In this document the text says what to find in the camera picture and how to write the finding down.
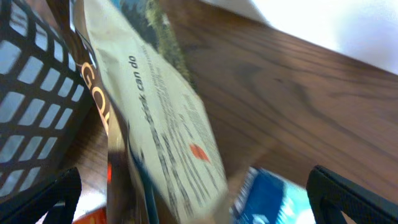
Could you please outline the brown Nescafe Gold pouch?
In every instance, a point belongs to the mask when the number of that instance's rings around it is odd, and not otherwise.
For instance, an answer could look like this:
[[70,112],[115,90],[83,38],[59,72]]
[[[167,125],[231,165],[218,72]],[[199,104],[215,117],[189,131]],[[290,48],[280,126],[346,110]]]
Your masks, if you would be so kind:
[[49,1],[108,136],[108,223],[229,223],[205,106],[156,0]]

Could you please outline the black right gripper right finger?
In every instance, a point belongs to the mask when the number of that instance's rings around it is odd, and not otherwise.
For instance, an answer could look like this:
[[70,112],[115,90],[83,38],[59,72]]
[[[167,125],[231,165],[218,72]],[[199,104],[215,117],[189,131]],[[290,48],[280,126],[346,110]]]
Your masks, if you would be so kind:
[[323,167],[315,166],[307,180],[307,195],[316,223],[397,224],[397,205]]

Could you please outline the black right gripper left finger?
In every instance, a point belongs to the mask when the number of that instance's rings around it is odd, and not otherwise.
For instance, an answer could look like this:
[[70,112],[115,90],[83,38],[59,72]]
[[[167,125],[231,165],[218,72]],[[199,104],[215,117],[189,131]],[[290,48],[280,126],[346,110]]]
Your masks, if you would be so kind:
[[2,202],[1,223],[71,224],[80,195],[78,169],[63,170]]

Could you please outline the orange medicine box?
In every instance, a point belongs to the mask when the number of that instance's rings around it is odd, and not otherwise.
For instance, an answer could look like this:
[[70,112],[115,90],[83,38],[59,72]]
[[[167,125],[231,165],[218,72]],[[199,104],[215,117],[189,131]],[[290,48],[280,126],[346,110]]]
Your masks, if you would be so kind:
[[73,224],[107,224],[106,209],[99,208],[73,222]]

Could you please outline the blue Kleenex tissue pack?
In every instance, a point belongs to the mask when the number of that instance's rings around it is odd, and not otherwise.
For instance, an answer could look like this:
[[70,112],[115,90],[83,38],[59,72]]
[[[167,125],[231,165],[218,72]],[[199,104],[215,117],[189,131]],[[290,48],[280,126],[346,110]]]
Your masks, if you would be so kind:
[[265,169],[250,167],[230,208],[234,224],[315,224],[307,191]]

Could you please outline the grey plastic basket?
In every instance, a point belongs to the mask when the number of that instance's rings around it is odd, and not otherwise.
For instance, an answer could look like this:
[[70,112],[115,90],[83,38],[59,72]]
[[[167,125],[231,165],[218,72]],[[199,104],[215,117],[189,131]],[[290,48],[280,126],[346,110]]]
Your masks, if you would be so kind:
[[92,106],[61,35],[1,1],[1,200],[54,173]]

